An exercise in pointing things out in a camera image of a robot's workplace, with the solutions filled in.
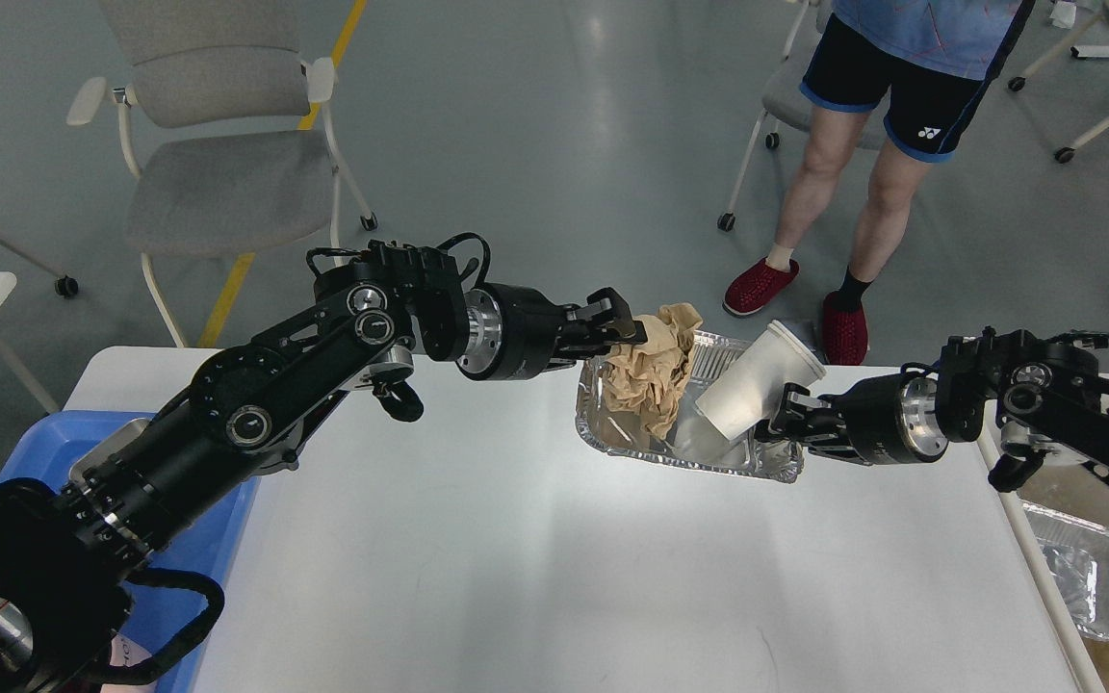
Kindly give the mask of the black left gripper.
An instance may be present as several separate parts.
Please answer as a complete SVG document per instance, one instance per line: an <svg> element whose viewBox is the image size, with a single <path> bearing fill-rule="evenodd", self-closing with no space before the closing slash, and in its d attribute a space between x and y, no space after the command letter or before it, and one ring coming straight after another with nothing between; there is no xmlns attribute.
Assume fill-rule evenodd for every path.
<svg viewBox="0 0 1109 693"><path fill-rule="evenodd" d="M644 324L612 288L597 291L584 304L557 304L532 288L485 284L468 291L465 303L468 343L456 366L475 381L531 380L620 344L648 342Z"/></svg>

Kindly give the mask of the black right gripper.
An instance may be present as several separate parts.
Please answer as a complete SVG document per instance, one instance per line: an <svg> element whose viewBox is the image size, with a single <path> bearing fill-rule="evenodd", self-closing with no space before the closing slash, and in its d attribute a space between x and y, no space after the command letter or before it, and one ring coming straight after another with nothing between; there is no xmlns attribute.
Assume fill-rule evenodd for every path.
<svg viewBox="0 0 1109 693"><path fill-rule="evenodd" d="M949 448L936 412L937 381L897 373L854 383L848 391L815 398L785 383L771 425L757 425L757 445L793 444L804 453L863 466L936 462Z"/></svg>

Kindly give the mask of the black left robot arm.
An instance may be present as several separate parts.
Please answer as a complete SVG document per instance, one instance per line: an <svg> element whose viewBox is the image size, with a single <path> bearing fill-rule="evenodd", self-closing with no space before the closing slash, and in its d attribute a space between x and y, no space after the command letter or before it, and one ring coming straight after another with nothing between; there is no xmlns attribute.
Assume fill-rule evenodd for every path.
<svg viewBox="0 0 1109 693"><path fill-rule="evenodd" d="M557 304L488 282L489 253L461 271L451 249L467 240L309 249L308 262L339 265L314 272L307 310L216 351L136 438L62 490L0 483L0 692L141 687L179 665L218 622L223 589L151 557L248 478L294 469L347 394L417 421L414 347L470 380L506 381L647 342L612 288Z"/></svg>

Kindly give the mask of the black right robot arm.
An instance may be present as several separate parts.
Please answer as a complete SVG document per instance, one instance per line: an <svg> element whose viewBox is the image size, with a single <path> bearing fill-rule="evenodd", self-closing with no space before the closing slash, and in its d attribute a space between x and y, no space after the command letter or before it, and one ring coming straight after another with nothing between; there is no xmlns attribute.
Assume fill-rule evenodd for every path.
<svg viewBox="0 0 1109 693"><path fill-rule="evenodd" d="M785 381L774 412L751 434L757 444L792 444L862 466L929 463L950 444L981 438L987 402L1003 431L989 472L995 491L1011 493L1054 456L1106 471L1109 488L1109 377L1096 351L1109 333L1070 330L1048 339L1030 332L955 335L930 364L815 396Z"/></svg>

